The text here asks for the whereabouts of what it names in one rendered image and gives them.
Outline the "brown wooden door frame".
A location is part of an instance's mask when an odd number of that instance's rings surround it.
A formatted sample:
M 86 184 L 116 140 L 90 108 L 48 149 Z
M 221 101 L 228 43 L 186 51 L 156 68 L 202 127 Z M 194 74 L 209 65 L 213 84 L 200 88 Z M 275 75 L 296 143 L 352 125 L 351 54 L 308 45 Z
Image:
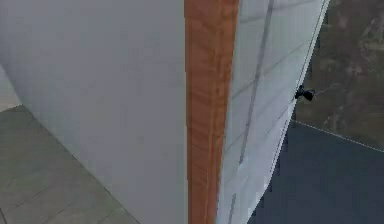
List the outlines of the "brown wooden door frame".
M 184 0 L 188 224 L 215 224 L 239 0 Z

